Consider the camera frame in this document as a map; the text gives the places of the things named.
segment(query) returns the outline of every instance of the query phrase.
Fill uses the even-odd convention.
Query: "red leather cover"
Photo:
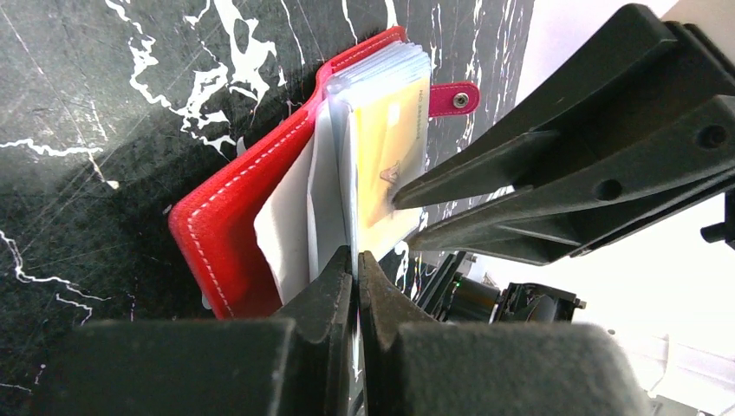
[[[255,216],[314,133],[324,82],[391,42],[405,40],[406,31],[393,27],[325,62],[303,106],[173,207],[169,228],[217,318],[267,316],[282,306],[257,246]],[[462,88],[477,90],[470,86]],[[447,108],[446,97],[441,104]],[[476,106],[463,107],[460,114]]]

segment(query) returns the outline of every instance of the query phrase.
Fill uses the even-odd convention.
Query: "black marble surface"
[[[532,5],[0,1],[0,414],[27,412],[74,326],[211,317],[166,214],[298,108],[322,62],[398,23],[435,82],[475,81],[474,115],[432,120],[430,168],[512,108]]]

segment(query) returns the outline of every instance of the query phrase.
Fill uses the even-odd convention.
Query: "screw hole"
[[[716,149],[727,141],[727,130],[716,124],[707,126],[697,133],[697,146],[705,149]]]
[[[600,201],[613,201],[622,195],[622,185],[615,179],[603,180],[595,187],[595,198]]]

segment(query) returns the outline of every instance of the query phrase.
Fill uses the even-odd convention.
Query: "white stitching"
[[[280,139],[273,147],[278,147],[278,145],[281,145],[282,143],[284,143],[284,141],[286,141],[286,139],[288,139],[289,137],[291,137],[296,132],[296,130],[298,130],[299,128],[303,127],[303,125],[306,124],[306,122],[308,120],[309,120],[309,117],[307,115],[306,118],[298,126],[294,127],[293,130],[291,130],[288,134],[286,134],[285,136],[283,136],[283,138]],[[260,160],[262,160],[263,158],[265,158],[269,154],[270,154],[270,152],[263,153],[263,155],[260,157],[260,159],[257,159],[255,161],[255,163],[258,163]],[[217,293],[219,293],[219,297],[222,299],[222,302],[224,303],[224,307],[227,308],[227,311],[230,312],[230,316],[232,316],[232,317],[235,316],[235,312],[232,311],[232,308],[230,307],[230,303],[227,302],[227,298],[224,296],[224,292],[222,291],[222,287],[219,286],[219,282],[218,282],[217,278],[214,276],[214,270],[211,269],[209,260],[207,260],[207,258],[205,256],[205,253],[202,250],[202,246],[199,243],[199,239],[197,237],[197,234],[194,233],[193,219],[202,210],[204,210],[204,208],[206,208],[207,205],[209,205],[210,202],[214,201],[217,198],[217,195],[220,195],[220,194],[224,193],[225,188],[229,188],[230,185],[232,185],[233,183],[235,183],[235,181],[239,180],[243,175],[245,175],[253,167],[254,167],[253,165],[248,166],[247,169],[241,171],[235,178],[230,179],[229,182],[227,182],[226,184],[224,184],[223,187],[221,187],[217,192],[215,192],[214,194],[212,194],[212,196],[207,199],[207,202],[204,202],[197,210],[195,210],[194,212],[192,212],[192,215],[189,216],[189,218],[186,220],[187,226],[189,228],[189,234],[192,236],[192,239],[194,240],[194,245],[197,246],[197,251],[199,252],[199,256],[201,257],[202,262],[204,262],[205,267],[207,268],[207,271],[209,272],[209,277],[211,278],[211,281],[214,283],[215,288],[217,288]]]

